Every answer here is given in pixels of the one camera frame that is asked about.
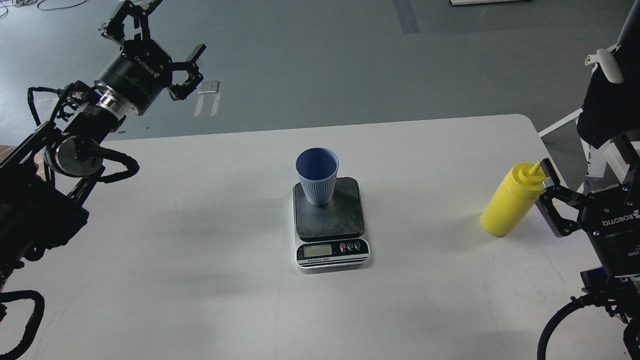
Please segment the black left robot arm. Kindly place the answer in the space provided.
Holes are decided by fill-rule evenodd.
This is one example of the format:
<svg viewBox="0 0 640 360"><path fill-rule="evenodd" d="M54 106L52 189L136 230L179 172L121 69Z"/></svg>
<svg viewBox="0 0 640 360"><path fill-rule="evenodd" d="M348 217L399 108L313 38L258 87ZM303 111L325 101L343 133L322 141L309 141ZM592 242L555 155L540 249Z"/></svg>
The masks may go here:
<svg viewBox="0 0 640 360"><path fill-rule="evenodd" d="M126 153L102 146L127 116L142 116L162 93L185 100L201 84L198 44L174 61L152 39L149 16L158 0L124 0L100 28L118 44L118 55L92 85L80 80L64 88L31 87L27 104L36 130L1 161L1 285L25 262L66 246L87 224L84 203L98 183L136 175L140 166Z"/></svg>

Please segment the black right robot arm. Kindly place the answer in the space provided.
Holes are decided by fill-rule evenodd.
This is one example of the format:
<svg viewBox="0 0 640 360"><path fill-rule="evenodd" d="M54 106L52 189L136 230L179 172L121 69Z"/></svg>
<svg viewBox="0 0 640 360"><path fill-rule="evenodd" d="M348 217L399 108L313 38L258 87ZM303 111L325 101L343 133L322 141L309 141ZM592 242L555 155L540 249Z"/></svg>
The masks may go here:
<svg viewBox="0 0 640 360"><path fill-rule="evenodd" d="M580 272L582 294L572 296L544 326L536 357L546 360L553 333L578 310L596 308L624 324L625 353L639 358L639 178L633 165L622 184L586 194L560 183L551 160L542 171L549 181L535 201L558 238L582 232L588 238L598 265Z"/></svg>

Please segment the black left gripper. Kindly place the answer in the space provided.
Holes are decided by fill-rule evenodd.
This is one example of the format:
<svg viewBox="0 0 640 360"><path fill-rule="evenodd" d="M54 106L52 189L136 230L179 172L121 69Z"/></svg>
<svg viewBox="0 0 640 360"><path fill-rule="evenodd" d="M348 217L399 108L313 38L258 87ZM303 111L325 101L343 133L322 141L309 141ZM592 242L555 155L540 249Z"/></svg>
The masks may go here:
<svg viewBox="0 0 640 360"><path fill-rule="evenodd" d="M162 4L162 0L124 0L114 10L110 19L99 29L103 38L121 44L117 55L94 81L103 91L114 91L124 98L142 116L167 88L173 101L185 100L201 84L204 76L198 60L206 50L206 44L198 44L185 61L171 62L171 57L153 39L148 17ZM136 33L126 39L125 21L131 18ZM171 82L174 72L185 72L186 80L180 84Z"/></svg>

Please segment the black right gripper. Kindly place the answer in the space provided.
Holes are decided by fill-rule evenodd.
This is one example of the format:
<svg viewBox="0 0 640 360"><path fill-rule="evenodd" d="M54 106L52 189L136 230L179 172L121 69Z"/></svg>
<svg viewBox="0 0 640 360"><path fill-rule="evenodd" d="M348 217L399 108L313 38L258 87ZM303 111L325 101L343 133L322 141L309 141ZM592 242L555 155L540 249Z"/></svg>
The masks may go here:
<svg viewBox="0 0 640 360"><path fill-rule="evenodd" d="M546 180L535 206L551 232L563 238L582 230L610 277L634 277L640 273L639 192L630 184L611 186L582 194L563 186L550 158L540 162ZM578 222L563 218L554 199L569 206L581 206Z"/></svg>

